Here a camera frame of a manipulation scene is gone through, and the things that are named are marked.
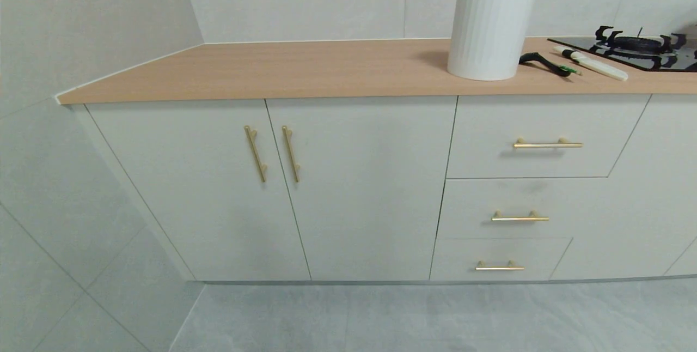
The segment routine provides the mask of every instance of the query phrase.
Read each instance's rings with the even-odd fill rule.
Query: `cabinet door handle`
[[[249,147],[252,149],[254,154],[254,160],[256,161],[256,166],[259,168],[259,175],[261,175],[261,181],[264,183],[266,181],[266,164],[261,162],[259,158],[259,151],[256,150],[256,130],[252,130],[249,126],[244,126],[244,131],[247,133],[247,140],[249,140]]]
[[[496,212],[493,214],[493,217],[491,218],[491,221],[523,221],[532,223],[535,221],[549,221],[549,217],[540,216],[537,214],[537,211],[535,210],[531,211],[530,215],[525,217],[503,217],[501,216],[501,212],[496,210]]]
[[[486,266],[483,260],[477,262],[475,270],[525,270],[525,266],[516,265],[512,260],[506,266]]]
[[[298,176],[298,170],[301,169],[301,165],[296,163],[296,156],[293,153],[293,145],[291,144],[291,136],[293,131],[288,128],[288,126],[283,126],[283,136],[286,137],[286,146],[288,147],[288,155],[291,158],[291,164],[293,164],[293,174],[296,177],[296,183],[299,183],[301,179]]]
[[[522,138],[518,138],[513,144],[513,149],[542,149],[542,148],[583,148],[583,143],[569,142],[565,138],[553,143],[526,143]]]

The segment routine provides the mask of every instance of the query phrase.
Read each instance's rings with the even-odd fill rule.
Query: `ribbed white vase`
[[[457,0],[448,71],[481,81],[515,76],[534,3]]]

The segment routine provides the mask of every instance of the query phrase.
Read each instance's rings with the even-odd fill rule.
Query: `black glass cooktop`
[[[552,37],[554,41],[578,51],[612,59],[644,71],[697,72],[697,49],[687,46],[684,34],[657,38],[622,37],[621,31],[600,27],[595,37]]]

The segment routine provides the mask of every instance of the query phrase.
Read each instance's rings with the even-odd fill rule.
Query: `gold bar handle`
[[[535,210],[531,211],[530,215],[527,217],[503,217],[501,216],[501,212],[496,210],[495,213],[493,213],[491,221],[523,221],[533,223],[535,221],[549,221],[549,217],[540,216]]]
[[[286,137],[286,146],[288,147],[288,155],[291,158],[291,164],[293,164],[293,174],[296,176],[296,183],[299,183],[301,179],[298,176],[298,170],[301,169],[301,165],[296,163],[296,156],[293,153],[293,145],[291,145],[291,136],[293,131],[288,128],[288,126],[283,126],[283,136]]]
[[[486,266],[483,260],[477,262],[475,270],[525,270],[525,266],[516,265],[512,260],[508,261],[508,266]]]
[[[252,149],[254,154],[254,160],[256,160],[256,166],[259,168],[259,175],[261,175],[261,181],[264,183],[266,181],[266,164],[261,162],[259,158],[259,151],[256,150],[256,130],[252,130],[249,126],[244,126],[244,131],[247,133],[247,140],[249,140],[249,147]]]
[[[513,144],[513,149],[545,149],[545,148],[583,148],[583,143],[569,142],[565,138],[560,138],[555,143],[526,143],[522,138]]]

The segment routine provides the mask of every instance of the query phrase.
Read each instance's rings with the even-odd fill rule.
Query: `white cabinet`
[[[607,176],[647,101],[645,94],[461,96],[448,178]],[[564,140],[583,146],[530,147]]]
[[[607,185],[606,178],[449,179],[438,238],[571,237],[598,228],[595,206]]]
[[[568,242],[564,238],[438,239],[431,280],[549,280]]]
[[[596,196],[595,218],[553,278],[654,277],[670,268],[697,236],[695,129],[697,95],[652,96]]]
[[[455,102],[268,101],[312,280],[428,280]]]
[[[263,100],[94,104],[90,113],[198,280],[308,280]],[[256,130],[262,183],[244,126]]]

